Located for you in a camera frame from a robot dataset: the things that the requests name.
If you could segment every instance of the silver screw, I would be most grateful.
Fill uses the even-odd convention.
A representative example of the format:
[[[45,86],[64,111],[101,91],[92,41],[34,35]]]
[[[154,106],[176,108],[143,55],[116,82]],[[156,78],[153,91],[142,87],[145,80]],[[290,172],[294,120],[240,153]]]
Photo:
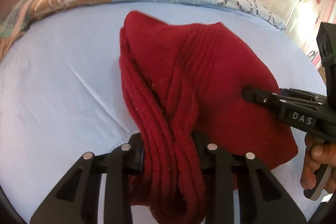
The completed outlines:
[[[83,155],[83,158],[85,160],[90,160],[90,159],[92,159],[92,157],[93,157],[93,153],[91,153],[91,152],[85,152],[84,155]]]
[[[211,151],[216,150],[218,148],[218,146],[215,145],[214,143],[209,143],[207,147]]]
[[[121,146],[121,150],[123,150],[123,151],[128,151],[130,149],[131,149],[131,145],[128,144],[128,143],[125,143]]]
[[[253,154],[252,152],[247,152],[245,157],[248,158],[249,160],[254,160],[255,154]]]

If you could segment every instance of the person's right hand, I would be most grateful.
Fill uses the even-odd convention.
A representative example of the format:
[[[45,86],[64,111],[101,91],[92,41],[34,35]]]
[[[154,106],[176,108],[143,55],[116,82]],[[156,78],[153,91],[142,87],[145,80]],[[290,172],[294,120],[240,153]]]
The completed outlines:
[[[310,134],[307,134],[304,140],[307,148],[300,180],[302,188],[304,190],[313,189],[316,185],[314,171],[319,169],[321,164],[328,164],[334,168],[324,189],[330,194],[334,193],[336,190],[336,144],[316,144],[315,138]]]

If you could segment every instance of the plaid fabric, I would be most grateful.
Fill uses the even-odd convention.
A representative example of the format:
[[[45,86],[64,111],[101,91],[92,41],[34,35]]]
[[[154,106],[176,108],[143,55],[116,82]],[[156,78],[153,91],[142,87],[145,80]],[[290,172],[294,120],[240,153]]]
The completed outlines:
[[[29,9],[33,0],[20,0],[0,23],[0,38],[16,36],[24,31],[30,20]]]

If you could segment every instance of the red cloth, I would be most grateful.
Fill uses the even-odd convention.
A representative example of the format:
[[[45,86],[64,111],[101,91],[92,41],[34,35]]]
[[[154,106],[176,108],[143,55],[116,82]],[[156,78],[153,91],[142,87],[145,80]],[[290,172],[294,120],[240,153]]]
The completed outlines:
[[[243,100],[246,86],[279,88],[248,45],[221,23],[171,26],[130,12],[120,50],[124,100],[145,148],[144,175],[131,181],[131,198],[149,205],[158,223],[195,224],[206,214],[190,136],[195,129],[231,153],[254,152],[270,169],[297,154],[290,127]]]

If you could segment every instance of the finger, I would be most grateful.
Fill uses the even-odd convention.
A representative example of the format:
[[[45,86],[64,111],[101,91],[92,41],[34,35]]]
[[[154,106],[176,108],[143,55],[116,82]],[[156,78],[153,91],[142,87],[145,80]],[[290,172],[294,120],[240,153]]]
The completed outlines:
[[[316,144],[311,149],[311,156],[319,164],[336,167],[336,144]]]
[[[313,171],[316,171],[321,167],[321,165],[312,158],[311,153],[308,150],[306,150],[306,155],[304,157],[303,164],[310,167]]]
[[[308,151],[310,151],[311,147],[315,144],[315,137],[307,133],[304,137],[304,142],[307,146]]]
[[[329,193],[332,194],[336,190],[336,182],[334,181],[334,178],[330,177],[327,181],[324,189]]]
[[[305,189],[305,187],[307,189],[313,189],[315,187],[316,177],[314,175],[314,172],[306,165],[303,166],[300,183],[303,189]]]

